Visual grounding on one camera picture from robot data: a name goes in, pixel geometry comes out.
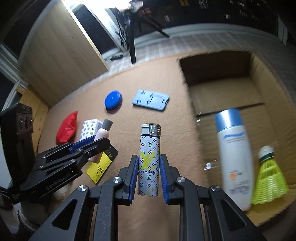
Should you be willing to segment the white blue-capped sunscreen bottle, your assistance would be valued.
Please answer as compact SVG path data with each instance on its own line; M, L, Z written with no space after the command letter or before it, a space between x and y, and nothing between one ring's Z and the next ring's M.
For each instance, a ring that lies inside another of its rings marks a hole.
M222 186L243 211L251 207L254 169L246 128L238 109L226 109L215 115Z

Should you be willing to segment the small pink lotion bottle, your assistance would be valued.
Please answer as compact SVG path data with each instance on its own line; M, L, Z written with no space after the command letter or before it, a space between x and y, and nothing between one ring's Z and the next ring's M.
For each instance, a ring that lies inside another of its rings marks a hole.
M98 130L94 140L98 140L100 138L109 138L109 131L112 127L113 121L109 120L109 119L105 119L103 121L102 127ZM94 162L94 163L99 163L101 156L102 156L102 152L99 153L98 155L95 155L94 157L89 158L89 161Z

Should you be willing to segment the red cloth pouch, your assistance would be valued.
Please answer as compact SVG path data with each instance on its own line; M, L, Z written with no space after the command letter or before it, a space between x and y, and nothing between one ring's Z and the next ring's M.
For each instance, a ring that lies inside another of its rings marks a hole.
M74 111L63 120L56 134L56 145L68 143L72 139L77 130L77 116L78 111Z

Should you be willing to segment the pine plank panel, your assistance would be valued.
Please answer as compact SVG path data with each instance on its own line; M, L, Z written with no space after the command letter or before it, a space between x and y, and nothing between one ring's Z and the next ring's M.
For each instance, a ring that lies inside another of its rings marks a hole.
M43 126L48 115L48 106L29 88L24 89L21 86L16 91L22 95L20 103L25 104L33 110L33 148L34 153L38 152L38 145L43 130Z

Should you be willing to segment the yellow black notepad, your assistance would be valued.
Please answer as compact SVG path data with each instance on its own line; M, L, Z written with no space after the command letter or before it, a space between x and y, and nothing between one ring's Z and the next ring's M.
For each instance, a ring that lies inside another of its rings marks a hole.
M86 174L94 184L97 184L104 175L108 167L115 160L118 151L111 145L101 156L99 163L90 162L86 169Z

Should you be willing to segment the yellow plastic shuttlecock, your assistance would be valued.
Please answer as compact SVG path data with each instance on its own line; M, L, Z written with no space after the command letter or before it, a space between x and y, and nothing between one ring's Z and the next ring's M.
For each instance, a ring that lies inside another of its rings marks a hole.
M281 198L289 191L285 177L276 160L274 148L263 146L258 153L260 163L251 204L264 204Z

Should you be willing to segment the brown cardboard box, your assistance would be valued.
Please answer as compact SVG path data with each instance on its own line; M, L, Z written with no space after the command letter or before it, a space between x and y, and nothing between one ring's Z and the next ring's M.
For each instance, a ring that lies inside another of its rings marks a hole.
M288 193L247 211L255 225L283 212L295 201L295 105L278 76L257 54L224 50L181 58L180 67L194 113L209 184L222 184L215 115L237 109L249 138L252 172L259 171L259 150L272 146L288 185Z

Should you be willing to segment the white patterned tissue pack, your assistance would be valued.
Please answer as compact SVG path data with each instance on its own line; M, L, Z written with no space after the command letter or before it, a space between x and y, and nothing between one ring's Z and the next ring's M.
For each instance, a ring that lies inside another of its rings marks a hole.
M98 119L86 120L83 122L79 140L84 140L96 135L97 131L101 128L102 121Z

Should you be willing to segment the patterned white lighter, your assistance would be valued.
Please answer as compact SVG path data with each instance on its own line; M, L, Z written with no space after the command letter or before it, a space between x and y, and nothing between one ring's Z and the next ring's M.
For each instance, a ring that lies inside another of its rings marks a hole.
M138 195L156 197L159 189L161 126L145 123L141 126L138 155Z

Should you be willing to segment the light wooden board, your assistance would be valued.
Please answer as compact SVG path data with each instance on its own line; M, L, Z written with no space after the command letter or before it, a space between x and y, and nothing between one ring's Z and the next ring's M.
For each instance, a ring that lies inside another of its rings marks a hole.
M109 66L70 8L63 1L50 1L28 33L18 69L54 106Z

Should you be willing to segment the blue round tape measure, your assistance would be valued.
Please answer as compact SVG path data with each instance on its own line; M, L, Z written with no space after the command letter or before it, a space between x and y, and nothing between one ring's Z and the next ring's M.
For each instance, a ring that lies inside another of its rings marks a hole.
M110 92L105 98L104 105L107 111L116 111L121 107L122 95L119 91Z

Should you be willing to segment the black power strip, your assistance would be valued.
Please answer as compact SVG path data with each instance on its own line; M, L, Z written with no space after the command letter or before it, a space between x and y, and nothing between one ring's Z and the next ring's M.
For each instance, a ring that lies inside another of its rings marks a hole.
M119 59L122 59L124 56L123 54L121 55L114 55L110 58L110 61L115 61L115 60L119 60Z

